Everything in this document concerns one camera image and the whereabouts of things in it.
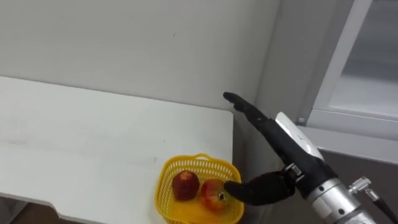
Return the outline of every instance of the black cable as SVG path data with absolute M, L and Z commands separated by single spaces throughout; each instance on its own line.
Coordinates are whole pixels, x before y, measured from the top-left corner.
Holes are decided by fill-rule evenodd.
M 398 224 L 398 218 L 397 218 L 397 216 L 394 214 L 394 212 L 392 212 L 391 208 L 387 205 L 387 203 L 386 203 L 383 199 L 379 198 L 379 199 L 373 201 L 373 203 L 374 203 L 384 214 L 386 214 L 394 224 Z

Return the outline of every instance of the white table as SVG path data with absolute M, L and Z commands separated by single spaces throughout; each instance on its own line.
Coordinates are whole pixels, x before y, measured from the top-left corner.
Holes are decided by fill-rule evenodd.
M 154 191 L 168 158 L 232 161 L 228 111 L 5 77 L 0 104 L 0 195 L 67 220 L 162 223 Z

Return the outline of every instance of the red apple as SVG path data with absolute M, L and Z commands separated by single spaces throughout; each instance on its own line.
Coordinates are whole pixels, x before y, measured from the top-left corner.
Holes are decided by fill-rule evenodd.
M 201 203 L 211 211 L 219 212 L 229 204 L 229 195 L 224 190 L 224 182 L 218 179 L 206 180 L 200 191 Z
M 174 197 L 180 201 L 194 199 L 199 190 L 198 176 L 189 170 L 183 170 L 172 181 Z

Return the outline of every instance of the robotic arm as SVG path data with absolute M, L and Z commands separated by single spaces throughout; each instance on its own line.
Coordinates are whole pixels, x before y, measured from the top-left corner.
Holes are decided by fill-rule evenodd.
M 367 178 L 357 180 L 347 189 L 319 150 L 285 114 L 280 112 L 275 120 L 270 119 L 234 93 L 226 92 L 223 96 L 265 137 L 285 165 L 281 171 L 262 174 L 248 183 L 225 182 L 225 190 L 234 198 L 250 205 L 267 205 L 292 196 L 297 188 L 326 224 L 376 224 L 353 197 L 365 191 L 398 224 L 387 204 L 369 188 Z

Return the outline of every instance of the yellow plastic basket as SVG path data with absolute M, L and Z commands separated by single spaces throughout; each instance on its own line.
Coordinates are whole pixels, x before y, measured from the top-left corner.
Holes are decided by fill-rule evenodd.
M 234 198 L 222 213 L 210 212 L 200 203 L 198 197 L 187 202 L 176 201 L 172 191 L 172 179 L 183 170 L 196 173 L 201 185 L 212 178 L 241 181 L 239 171 L 232 164 L 206 154 L 176 156 L 169 159 L 160 173 L 155 193 L 156 209 L 167 223 L 235 224 L 242 218 L 244 205 Z

